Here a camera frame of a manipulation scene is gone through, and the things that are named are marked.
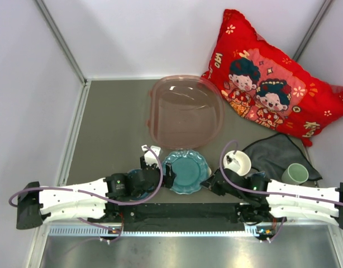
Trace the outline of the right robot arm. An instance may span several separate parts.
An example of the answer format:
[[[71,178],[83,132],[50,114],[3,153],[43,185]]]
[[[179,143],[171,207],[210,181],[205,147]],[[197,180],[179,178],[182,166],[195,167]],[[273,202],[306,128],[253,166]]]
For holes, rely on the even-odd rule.
[[[249,222],[274,218],[323,221],[343,230],[343,183],[335,188],[291,185],[266,177],[264,172],[247,177],[229,169],[217,169],[201,186],[216,195],[237,197],[249,206]]]

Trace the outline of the teal scalloped ceramic plate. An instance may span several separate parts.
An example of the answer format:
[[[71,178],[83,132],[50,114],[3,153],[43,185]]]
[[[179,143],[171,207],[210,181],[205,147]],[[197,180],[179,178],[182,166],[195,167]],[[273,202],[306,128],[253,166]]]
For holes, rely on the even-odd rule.
[[[194,150],[172,151],[163,161],[164,175],[166,162],[172,164],[177,175],[171,188],[177,194],[195,193],[202,188],[200,183],[209,178],[206,159]]]

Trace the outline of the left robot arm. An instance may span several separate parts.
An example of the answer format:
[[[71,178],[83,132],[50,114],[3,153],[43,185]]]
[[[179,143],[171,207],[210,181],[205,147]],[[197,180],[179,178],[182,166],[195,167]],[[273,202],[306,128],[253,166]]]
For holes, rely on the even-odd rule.
[[[140,158],[140,169],[115,173],[89,183],[70,186],[41,186],[28,183],[13,195],[9,204],[17,209],[16,228],[33,229],[45,223],[67,219],[104,218],[114,221],[121,206],[140,205],[150,200],[162,187],[171,188],[176,178],[171,164],[158,159]]]

